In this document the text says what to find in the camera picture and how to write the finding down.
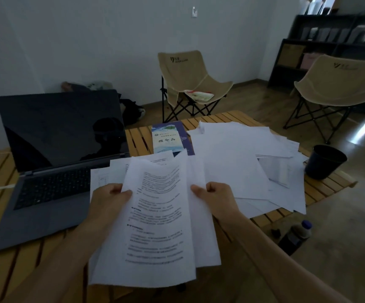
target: slatted wooden table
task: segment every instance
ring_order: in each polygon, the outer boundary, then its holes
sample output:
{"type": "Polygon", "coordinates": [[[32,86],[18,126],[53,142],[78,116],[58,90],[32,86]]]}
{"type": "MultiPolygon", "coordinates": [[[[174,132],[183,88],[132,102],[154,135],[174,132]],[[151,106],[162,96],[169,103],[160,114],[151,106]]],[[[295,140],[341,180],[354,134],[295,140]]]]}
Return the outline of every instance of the slatted wooden table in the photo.
{"type": "MultiPolygon", "coordinates": [[[[259,122],[239,111],[220,113],[213,116],[197,117],[193,119],[182,120],[186,130],[193,130],[198,126],[198,122],[239,122],[248,126],[262,126],[259,122]]],[[[153,153],[153,143],[151,127],[134,128],[126,131],[127,141],[131,156],[140,156],[153,153]]],[[[310,153],[300,148],[300,151],[309,156],[310,153]]],[[[14,184],[18,179],[18,173],[15,170],[14,161],[11,155],[0,155],[0,186],[14,184]]],[[[310,206],[315,202],[341,191],[346,187],[353,187],[356,184],[349,175],[337,171],[329,178],[323,181],[316,181],[307,176],[304,179],[304,188],[306,192],[306,204],[310,206]]],[[[0,190],[0,219],[8,203],[12,189],[0,190]]],[[[252,218],[259,227],[264,227],[272,222],[281,219],[291,212],[285,209],[274,210],[270,213],[252,218]]],[[[215,229],[218,238],[219,248],[222,251],[228,249],[230,239],[215,222],[215,229]]],[[[61,231],[59,233],[46,236],[17,247],[6,249],[0,252],[0,300],[12,292],[33,270],[37,267],[47,255],[66,237],[71,230],[61,231]]],[[[63,302],[91,302],[107,303],[119,297],[129,294],[133,290],[126,287],[87,285],[87,268],[80,270],[68,292],[63,298],[63,302]]]]}

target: folding chair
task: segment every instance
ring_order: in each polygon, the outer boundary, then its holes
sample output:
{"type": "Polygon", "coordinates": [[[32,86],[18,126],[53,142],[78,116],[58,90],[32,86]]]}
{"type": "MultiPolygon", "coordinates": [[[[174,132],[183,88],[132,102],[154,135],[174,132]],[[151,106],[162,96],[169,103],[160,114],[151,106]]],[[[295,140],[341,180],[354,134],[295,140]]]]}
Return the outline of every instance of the folding chair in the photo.
{"type": "Polygon", "coordinates": [[[209,116],[219,100],[226,96],[233,86],[233,82],[219,83],[211,78],[206,71],[200,51],[190,51],[182,53],[159,53],[158,54],[161,77],[161,95],[163,108],[163,123],[169,122],[182,111],[187,111],[191,117],[201,114],[209,116]],[[191,99],[184,93],[184,90],[194,90],[210,92],[214,94],[206,104],[191,99]],[[171,108],[171,113],[164,117],[164,101],[167,100],[171,108]]]}
{"type": "Polygon", "coordinates": [[[324,142],[329,145],[334,133],[348,118],[352,108],[365,102],[365,60],[322,55],[315,60],[304,78],[299,82],[295,81],[294,84],[295,89],[292,94],[295,92],[299,94],[299,102],[283,128],[288,129],[313,121],[324,142]],[[310,102],[317,104],[320,108],[312,111],[310,102]],[[307,112],[299,115],[303,106],[306,107],[307,112]],[[329,116],[339,112],[344,113],[339,122],[334,125],[329,116]],[[311,119],[288,126],[293,118],[298,119],[307,115],[311,119]],[[323,117],[327,118],[332,129],[328,138],[324,136],[316,121],[323,117]]]}

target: bottle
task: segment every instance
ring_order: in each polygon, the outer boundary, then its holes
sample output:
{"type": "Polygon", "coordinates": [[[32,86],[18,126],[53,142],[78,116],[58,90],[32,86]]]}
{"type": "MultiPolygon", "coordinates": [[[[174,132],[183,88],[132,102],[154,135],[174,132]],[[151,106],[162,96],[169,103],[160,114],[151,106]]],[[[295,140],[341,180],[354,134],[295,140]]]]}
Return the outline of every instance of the bottle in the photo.
{"type": "Polygon", "coordinates": [[[312,224],[303,220],[301,224],[292,225],[290,230],[283,236],[278,246],[288,255],[292,255],[311,236],[312,224]]]}

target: hand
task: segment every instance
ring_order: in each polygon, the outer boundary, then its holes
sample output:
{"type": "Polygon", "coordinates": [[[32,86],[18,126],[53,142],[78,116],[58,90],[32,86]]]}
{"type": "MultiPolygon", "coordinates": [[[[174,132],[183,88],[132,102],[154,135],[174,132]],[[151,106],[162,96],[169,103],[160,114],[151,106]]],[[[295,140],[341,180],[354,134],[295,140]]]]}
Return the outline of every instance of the hand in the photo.
{"type": "Polygon", "coordinates": [[[106,237],[122,207],[132,196],[131,190],[121,193],[121,189],[122,184],[108,184],[94,190],[84,225],[106,237]]]}
{"type": "Polygon", "coordinates": [[[237,215],[241,215],[229,185],[209,182],[206,190],[196,185],[192,185],[191,190],[208,204],[212,215],[221,223],[230,223],[237,215]]]}

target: left hand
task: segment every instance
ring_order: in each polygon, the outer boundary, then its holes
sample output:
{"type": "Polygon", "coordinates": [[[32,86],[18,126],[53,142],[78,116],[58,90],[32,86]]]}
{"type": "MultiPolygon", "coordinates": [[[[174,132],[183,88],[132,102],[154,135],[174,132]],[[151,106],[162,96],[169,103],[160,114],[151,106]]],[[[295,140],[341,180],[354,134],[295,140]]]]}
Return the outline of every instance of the left hand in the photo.
{"type": "Polygon", "coordinates": [[[121,189],[122,184],[108,184],[94,190],[83,224],[106,237],[122,207],[132,196],[132,190],[121,193],[121,189]]]}

